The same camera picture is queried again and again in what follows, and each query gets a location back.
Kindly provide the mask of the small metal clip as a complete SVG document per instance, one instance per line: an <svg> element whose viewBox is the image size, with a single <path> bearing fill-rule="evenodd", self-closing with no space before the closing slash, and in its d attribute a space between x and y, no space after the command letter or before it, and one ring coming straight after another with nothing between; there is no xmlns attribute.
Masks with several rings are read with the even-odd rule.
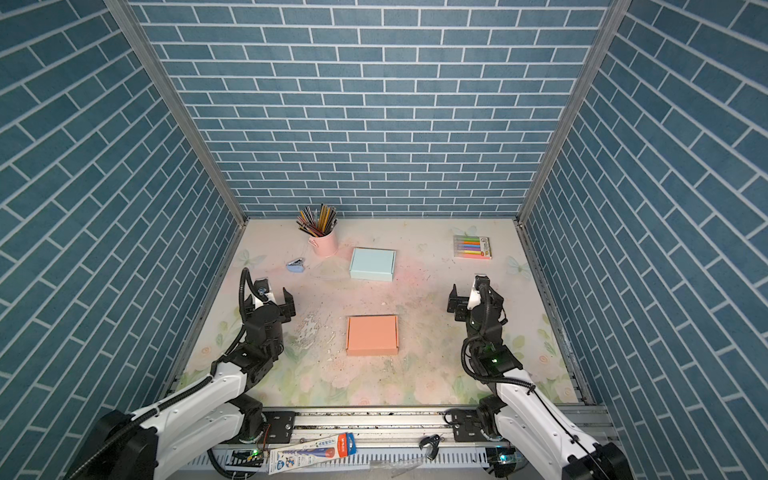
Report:
<svg viewBox="0 0 768 480"><path fill-rule="evenodd" d="M423 437L419 441L419 449L422 451L426 461L434 461L439 453L440 443L443 437L439 434Z"/></svg>

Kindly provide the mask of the pack of coloured markers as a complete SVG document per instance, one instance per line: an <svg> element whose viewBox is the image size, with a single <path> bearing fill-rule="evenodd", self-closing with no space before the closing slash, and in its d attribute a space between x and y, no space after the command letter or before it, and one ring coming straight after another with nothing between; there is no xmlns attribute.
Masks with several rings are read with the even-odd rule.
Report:
<svg viewBox="0 0 768 480"><path fill-rule="evenodd" d="M491 242L486 236L453 236L453 252L458 258L490 260L493 258Z"/></svg>

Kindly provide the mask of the light blue paper box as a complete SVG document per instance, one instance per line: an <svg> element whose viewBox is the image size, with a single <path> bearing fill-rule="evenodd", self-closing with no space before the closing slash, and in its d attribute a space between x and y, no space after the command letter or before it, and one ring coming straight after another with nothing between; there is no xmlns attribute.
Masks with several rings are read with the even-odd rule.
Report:
<svg viewBox="0 0 768 480"><path fill-rule="evenodd" d="M356 247L349 265L350 277L391 282L394 278L395 260L394 250Z"/></svg>

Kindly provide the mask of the pink paper box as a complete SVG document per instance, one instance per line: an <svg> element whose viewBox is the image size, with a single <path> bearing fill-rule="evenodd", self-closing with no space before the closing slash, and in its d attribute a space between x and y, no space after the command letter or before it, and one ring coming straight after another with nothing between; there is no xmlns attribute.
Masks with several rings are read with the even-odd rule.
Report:
<svg viewBox="0 0 768 480"><path fill-rule="evenodd" d="M350 316L346 353L349 356L394 356L399 353L396 315Z"/></svg>

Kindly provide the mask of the bundle of coloured pencils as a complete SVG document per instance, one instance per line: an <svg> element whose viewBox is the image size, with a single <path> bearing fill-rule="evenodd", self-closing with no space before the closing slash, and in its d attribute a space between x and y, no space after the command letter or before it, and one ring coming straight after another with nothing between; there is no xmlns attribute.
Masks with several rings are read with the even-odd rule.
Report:
<svg viewBox="0 0 768 480"><path fill-rule="evenodd" d="M317 210L312 210L309 206L304 207L298 212L296 224L301 231L311 237L328 236L337 224L336 208L325 204L321 204Z"/></svg>

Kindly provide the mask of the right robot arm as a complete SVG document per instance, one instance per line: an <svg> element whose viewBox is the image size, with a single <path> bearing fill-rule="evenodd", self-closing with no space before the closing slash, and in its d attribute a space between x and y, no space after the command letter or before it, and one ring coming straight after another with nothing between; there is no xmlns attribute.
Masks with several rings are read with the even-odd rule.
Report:
<svg viewBox="0 0 768 480"><path fill-rule="evenodd" d="M475 276L467 296L453 288L447 311L466 327L459 355L462 369L492 392L477 409L486 436L509 442L545 479L633 477L620 447L598 442L571 421L539 392L504 344L504 298L487 276Z"/></svg>

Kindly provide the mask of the pink pencil bucket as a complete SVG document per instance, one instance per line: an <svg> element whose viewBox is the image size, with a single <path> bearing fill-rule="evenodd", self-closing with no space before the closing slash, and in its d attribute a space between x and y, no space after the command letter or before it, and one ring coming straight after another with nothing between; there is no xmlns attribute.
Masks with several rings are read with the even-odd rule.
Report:
<svg viewBox="0 0 768 480"><path fill-rule="evenodd" d="M308 243L318 257L330 257L338 251L338 239L334 231L321 237L311 237Z"/></svg>

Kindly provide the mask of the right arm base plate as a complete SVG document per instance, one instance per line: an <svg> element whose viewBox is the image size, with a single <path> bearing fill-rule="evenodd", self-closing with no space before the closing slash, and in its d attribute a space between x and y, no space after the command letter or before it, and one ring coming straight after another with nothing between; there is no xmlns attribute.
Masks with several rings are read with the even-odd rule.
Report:
<svg viewBox="0 0 768 480"><path fill-rule="evenodd" d="M443 420L457 443L528 446L535 437L516 422L515 414L509 406L454 407L443 412Z"/></svg>

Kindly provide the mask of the aluminium mounting rail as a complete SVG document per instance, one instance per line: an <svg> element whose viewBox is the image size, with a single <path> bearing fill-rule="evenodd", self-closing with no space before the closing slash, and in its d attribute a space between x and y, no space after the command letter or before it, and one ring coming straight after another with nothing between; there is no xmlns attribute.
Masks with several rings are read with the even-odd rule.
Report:
<svg viewBox="0 0 768 480"><path fill-rule="evenodd" d="M336 430L351 432L363 441L396 447L408 440L420 441L450 429L443 413L428 408L300 409L295 412L300 430L293 432L292 438L302 441L319 437L323 430Z"/></svg>

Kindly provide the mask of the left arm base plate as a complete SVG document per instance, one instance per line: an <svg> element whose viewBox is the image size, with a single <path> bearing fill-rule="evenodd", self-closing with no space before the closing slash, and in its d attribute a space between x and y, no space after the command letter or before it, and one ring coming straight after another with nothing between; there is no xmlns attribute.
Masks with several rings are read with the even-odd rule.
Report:
<svg viewBox="0 0 768 480"><path fill-rule="evenodd" d="M289 410L247 415L236 433L222 444L287 445L291 442L296 417L297 413Z"/></svg>

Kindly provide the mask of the red blue white package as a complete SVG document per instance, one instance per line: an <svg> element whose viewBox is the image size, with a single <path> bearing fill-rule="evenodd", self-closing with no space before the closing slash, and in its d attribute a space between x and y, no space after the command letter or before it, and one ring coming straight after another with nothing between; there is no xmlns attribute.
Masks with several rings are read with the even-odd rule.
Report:
<svg viewBox="0 0 768 480"><path fill-rule="evenodd" d="M356 439L351 432L275 448L269 453L268 474L275 475L344 459L356 452Z"/></svg>

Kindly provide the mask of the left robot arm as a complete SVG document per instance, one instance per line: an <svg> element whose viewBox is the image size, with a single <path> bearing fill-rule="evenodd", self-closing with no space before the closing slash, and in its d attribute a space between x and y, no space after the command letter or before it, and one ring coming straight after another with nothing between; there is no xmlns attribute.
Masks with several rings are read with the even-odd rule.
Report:
<svg viewBox="0 0 768 480"><path fill-rule="evenodd" d="M166 479L189 461L233 438L257 441L263 405L248 396L284 351L293 296L276 302L265 279L244 270L238 291L241 331L200 380L131 413L97 421L66 473L69 479Z"/></svg>

